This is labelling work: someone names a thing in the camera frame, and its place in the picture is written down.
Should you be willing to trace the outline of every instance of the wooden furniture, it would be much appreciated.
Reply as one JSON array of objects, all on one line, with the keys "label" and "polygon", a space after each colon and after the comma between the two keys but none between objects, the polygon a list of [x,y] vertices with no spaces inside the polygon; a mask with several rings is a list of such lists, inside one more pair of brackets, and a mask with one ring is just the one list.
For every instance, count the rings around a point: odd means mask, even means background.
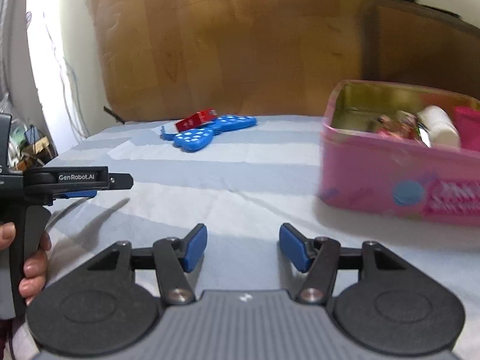
[{"label": "wooden furniture", "polygon": [[362,78],[480,99],[480,28],[421,5],[370,0],[362,14]]},{"label": "wooden furniture", "polygon": [[322,115],[359,78],[365,0],[89,0],[106,93],[125,120]]}]

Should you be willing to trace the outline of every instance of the white roll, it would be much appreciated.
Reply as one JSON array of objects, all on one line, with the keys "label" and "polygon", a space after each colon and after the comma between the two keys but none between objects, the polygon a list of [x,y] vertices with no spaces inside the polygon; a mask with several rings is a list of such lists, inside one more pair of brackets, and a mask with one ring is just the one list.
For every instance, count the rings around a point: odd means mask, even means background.
[{"label": "white roll", "polygon": [[418,118],[426,126],[433,147],[438,145],[460,147],[460,135],[443,109],[429,105],[418,113]]}]

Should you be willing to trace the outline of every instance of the pink cloth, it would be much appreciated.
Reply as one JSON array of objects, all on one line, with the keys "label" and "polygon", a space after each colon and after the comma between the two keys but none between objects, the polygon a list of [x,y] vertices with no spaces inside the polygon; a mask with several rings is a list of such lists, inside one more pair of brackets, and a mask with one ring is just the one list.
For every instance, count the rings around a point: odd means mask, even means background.
[{"label": "pink cloth", "polygon": [[454,124],[460,134],[462,149],[480,152],[480,111],[455,107]]}]

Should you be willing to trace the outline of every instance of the finger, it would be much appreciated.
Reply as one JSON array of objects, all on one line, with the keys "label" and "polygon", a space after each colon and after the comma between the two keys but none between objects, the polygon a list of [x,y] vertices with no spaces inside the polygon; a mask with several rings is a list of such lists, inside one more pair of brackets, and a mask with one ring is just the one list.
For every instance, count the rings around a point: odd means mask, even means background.
[{"label": "finger", "polygon": [[46,231],[42,234],[42,237],[40,238],[40,249],[43,251],[49,251],[52,249],[52,242],[50,241],[50,236],[49,233]]},{"label": "finger", "polygon": [[15,225],[6,223],[0,226],[0,251],[7,249],[15,238]]},{"label": "finger", "polygon": [[18,291],[25,299],[34,297],[40,293],[42,288],[45,286],[46,281],[47,279],[45,276],[37,276],[33,279],[22,279],[20,285],[18,286]]},{"label": "finger", "polygon": [[38,250],[32,257],[25,261],[23,272],[25,273],[26,278],[41,276],[47,271],[47,265],[47,253],[43,250]]}]

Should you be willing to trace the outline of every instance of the red object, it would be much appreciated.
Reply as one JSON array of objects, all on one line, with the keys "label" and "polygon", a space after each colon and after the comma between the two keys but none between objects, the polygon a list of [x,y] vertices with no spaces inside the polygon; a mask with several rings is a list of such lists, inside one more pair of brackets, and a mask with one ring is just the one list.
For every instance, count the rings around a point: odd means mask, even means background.
[{"label": "red object", "polygon": [[462,149],[480,152],[480,111],[468,107],[455,107],[454,120]]},{"label": "red object", "polygon": [[211,122],[217,118],[217,113],[213,108],[208,108],[203,111],[197,112],[184,120],[175,123],[178,132],[190,130],[191,128],[197,128],[204,123]]}]

